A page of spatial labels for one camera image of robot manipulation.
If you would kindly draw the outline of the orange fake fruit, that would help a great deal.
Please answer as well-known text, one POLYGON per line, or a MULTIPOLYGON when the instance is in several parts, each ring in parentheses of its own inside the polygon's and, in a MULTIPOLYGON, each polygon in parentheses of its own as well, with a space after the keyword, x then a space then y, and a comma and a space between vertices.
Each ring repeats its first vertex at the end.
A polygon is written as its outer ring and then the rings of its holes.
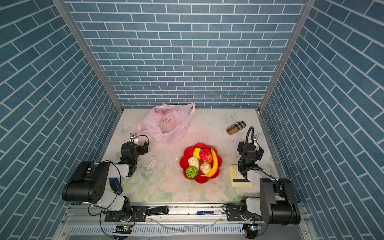
POLYGON ((212 155, 209 155, 206 159, 206 162, 211 163, 213 161, 212 155))

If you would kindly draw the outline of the yellow fake banana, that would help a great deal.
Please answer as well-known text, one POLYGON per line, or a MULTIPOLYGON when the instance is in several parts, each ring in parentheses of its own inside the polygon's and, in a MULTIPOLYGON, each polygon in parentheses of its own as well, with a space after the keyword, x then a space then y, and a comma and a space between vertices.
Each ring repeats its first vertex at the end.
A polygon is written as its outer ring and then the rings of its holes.
POLYGON ((211 178, 213 175, 215 175, 218 168, 219 168, 219 161, 218 161, 218 157, 217 157, 215 150, 210 149, 210 151, 211 151, 212 157, 213 157, 213 161, 210 163, 212 166, 212 170, 208 174, 202 175, 203 177, 208 177, 208 178, 211 178))

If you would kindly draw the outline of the red fake strawberry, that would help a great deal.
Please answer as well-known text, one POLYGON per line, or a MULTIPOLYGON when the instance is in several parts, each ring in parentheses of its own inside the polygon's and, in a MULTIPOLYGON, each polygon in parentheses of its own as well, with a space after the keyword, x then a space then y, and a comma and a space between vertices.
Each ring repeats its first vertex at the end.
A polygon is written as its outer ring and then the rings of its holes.
POLYGON ((202 149, 200 152, 200 157, 203 162, 206 162, 206 159, 209 155, 212 155, 209 149, 202 149))

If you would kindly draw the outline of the beige fake potato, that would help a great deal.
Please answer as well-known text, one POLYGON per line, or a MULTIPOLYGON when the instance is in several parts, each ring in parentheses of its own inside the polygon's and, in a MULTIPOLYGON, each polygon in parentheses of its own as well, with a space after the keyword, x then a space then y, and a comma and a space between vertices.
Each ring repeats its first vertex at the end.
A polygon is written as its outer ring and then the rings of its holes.
POLYGON ((208 162, 203 162, 201 165, 200 165, 200 171, 206 175, 208 174, 210 171, 212 170, 212 166, 210 163, 208 162))
POLYGON ((196 167, 198 170, 200 169, 199 159, 196 157, 190 157, 188 159, 188 164, 190 167, 193 166, 193 167, 196 167))

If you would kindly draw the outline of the pink plastic bag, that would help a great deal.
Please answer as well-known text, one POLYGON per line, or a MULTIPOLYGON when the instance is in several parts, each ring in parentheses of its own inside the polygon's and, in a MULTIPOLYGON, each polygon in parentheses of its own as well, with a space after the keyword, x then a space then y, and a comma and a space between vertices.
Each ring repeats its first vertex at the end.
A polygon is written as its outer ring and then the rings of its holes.
POLYGON ((138 125, 138 131, 162 144, 176 143, 187 131, 196 104, 154 107, 138 125))

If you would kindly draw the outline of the yellow fake lemon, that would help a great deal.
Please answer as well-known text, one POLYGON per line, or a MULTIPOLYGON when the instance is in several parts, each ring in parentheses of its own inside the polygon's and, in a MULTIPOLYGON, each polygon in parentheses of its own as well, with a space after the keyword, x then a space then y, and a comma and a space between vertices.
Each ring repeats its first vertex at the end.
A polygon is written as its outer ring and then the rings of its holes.
POLYGON ((195 148, 194 151, 193 151, 193 157, 197 158, 198 160, 201 159, 200 157, 200 152, 201 152, 201 148, 195 148))

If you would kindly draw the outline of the green fake fruit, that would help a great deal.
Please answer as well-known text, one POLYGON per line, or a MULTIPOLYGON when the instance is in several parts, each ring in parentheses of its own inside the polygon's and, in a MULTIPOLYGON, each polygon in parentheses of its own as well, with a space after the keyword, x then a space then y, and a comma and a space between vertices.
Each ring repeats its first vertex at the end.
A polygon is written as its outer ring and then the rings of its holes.
POLYGON ((195 179, 199 174, 199 169, 195 166, 189 166, 186 170, 185 170, 185 175, 188 179, 195 179))

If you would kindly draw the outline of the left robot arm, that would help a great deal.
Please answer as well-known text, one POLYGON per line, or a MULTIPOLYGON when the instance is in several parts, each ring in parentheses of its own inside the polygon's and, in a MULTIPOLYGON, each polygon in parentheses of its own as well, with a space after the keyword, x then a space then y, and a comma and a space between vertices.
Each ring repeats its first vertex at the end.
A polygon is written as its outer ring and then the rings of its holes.
POLYGON ((123 196, 122 179, 132 177, 137 169, 139 156, 149 152, 149 142, 142 146, 134 141, 124 143, 118 163, 112 161, 81 162, 62 192, 66 202, 86 202, 102 209, 107 222, 139 221, 128 197, 123 196))

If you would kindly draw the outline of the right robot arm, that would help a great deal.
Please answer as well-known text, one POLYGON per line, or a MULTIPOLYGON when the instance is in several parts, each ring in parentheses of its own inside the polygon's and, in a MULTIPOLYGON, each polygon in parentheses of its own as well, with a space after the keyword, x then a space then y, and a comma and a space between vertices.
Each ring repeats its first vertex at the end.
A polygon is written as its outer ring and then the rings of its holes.
POLYGON ((240 204, 223 205, 227 220, 259 219, 267 225, 298 225, 301 214, 291 181, 269 175, 257 164, 264 154, 257 142, 239 142, 237 151, 241 158, 229 169, 232 186, 249 188, 259 183, 260 195, 243 197, 240 204))

